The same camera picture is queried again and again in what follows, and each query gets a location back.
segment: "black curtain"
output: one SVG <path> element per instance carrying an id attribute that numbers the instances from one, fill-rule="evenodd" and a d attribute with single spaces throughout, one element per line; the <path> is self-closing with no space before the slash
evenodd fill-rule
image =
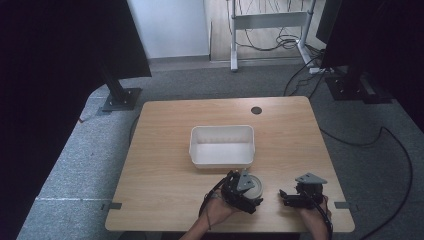
<path id="1" fill-rule="evenodd" d="M 16 239 L 88 96 L 150 76 L 125 0 L 0 1 L 0 239 Z"/>

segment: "forearm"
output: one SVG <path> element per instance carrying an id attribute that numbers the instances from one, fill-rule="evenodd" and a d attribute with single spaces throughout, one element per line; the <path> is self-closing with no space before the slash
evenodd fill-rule
<path id="1" fill-rule="evenodd" d="M 200 240 L 202 236 L 209 230 L 209 223 L 204 214 L 202 214 L 191 228 L 186 232 L 180 240 Z"/>

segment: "white plastic container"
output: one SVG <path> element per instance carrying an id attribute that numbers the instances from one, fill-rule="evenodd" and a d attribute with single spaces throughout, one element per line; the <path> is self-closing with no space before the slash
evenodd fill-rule
<path id="1" fill-rule="evenodd" d="M 191 160 L 197 168 L 248 168 L 255 155 L 251 126 L 198 126 L 191 131 Z"/>

